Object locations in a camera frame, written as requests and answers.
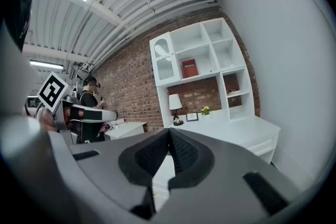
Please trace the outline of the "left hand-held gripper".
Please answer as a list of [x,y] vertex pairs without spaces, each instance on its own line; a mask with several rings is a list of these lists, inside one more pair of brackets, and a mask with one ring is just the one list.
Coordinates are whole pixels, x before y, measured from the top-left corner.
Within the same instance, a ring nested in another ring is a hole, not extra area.
[[[116,111],[108,111],[79,105],[75,92],[56,73],[52,72],[38,91],[40,105],[36,110],[36,120],[45,131],[58,132],[66,139],[80,139],[82,123],[106,123],[118,118]],[[83,118],[75,130],[69,130],[64,121],[64,109],[83,110]]]

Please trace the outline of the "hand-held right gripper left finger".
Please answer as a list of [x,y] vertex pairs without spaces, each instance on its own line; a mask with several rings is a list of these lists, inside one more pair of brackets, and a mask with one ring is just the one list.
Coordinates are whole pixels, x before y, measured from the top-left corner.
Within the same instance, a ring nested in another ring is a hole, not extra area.
[[126,212],[152,219],[168,200],[171,154],[161,131],[70,146],[79,167]]

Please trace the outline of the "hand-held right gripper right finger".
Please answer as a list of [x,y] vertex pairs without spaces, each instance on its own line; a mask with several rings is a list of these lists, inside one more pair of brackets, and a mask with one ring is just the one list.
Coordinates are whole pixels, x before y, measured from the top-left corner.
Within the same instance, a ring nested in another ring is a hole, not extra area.
[[299,190],[249,150],[190,131],[165,130],[175,176],[158,223],[274,222]]

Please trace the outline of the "person's left hand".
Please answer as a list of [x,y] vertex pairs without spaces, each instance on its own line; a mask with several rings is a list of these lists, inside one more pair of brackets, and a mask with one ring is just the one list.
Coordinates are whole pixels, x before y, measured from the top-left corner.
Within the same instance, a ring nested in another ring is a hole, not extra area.
[[65,108],[64,109],[64,121],[67,129],[75,130],[83,118],[83,110],[76,108]]

